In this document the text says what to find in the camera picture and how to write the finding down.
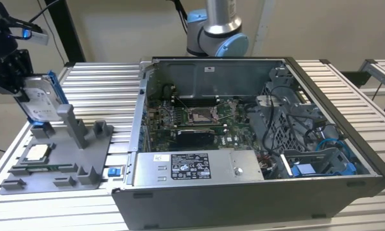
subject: warning label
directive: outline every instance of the warning label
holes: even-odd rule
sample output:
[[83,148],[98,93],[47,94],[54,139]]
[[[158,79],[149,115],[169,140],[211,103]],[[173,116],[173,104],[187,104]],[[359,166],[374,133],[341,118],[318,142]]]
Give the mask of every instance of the warning label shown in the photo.
[[210,179],[207,153],[171,155],[173,180]]

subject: motherboard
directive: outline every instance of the motherboard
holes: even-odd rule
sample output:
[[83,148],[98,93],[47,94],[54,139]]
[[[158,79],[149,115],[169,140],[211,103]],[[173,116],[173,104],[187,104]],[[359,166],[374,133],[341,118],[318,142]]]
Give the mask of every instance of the motherboard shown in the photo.
[[155,101],[147,109],[151,152],[254,150],[259,145],[238,98]]

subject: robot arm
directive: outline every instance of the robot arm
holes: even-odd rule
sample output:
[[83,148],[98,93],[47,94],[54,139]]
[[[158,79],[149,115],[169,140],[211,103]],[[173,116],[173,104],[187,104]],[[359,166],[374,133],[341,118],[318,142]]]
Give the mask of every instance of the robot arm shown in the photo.
[[186,51],[194,56],[243,56],[247,36],[235,15],[235,0],[206,0],[206,10],[187,14]]
[[[10,28],[21,28],[22,36],[15,36]],[[33,67],[26,50],[17,50],[15,39],[27,40],[33,33],[43,33],[33,23],[11,18],[0,2],[0,93],[15,97],[19,102],[27,102],[23,92],[22,78],[31,76]]]

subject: black pole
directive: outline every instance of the black pole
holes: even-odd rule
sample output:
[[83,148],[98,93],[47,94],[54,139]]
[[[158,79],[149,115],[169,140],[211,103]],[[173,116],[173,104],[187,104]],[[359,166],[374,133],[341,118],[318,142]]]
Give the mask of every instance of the black pole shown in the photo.
[[[43,0],[45,4],[49,5],[55,0]],[[59,0],[47,9],[51,22],[57,30],[57,34],[63,46],[65,54],[69,58],[69,62],[85,62],[85,57],[82,53],[82,48],[75,33],[74,24],[70,18],[70,11],[66,5],[66,0]]]

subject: metal rail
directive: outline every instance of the metal rail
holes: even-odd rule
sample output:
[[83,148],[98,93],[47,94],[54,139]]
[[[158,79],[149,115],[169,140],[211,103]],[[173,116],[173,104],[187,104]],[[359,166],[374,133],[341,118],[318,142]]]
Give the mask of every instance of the metal rail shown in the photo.
[[385,85],[385,60],[365,60],[359,71],[366,71]]
[[[385,161],[385,113],[342,77],[330,64],[298,61],[330,101]],[[77,117],[86,123],[105,119],[114,136],[105,162],[103,182],[97,190],[0,195],[0,230],[126,230],[107,188],[107,167],[126,163],[131,116],[138,88],[138,64],[77,63],[62,74],[62,88]],[[0,160],[0,183],[30,139],[25,125]],[[331,219],[305,220],[214,228],[210,230],[385,230],[385,190],[357,199]]]

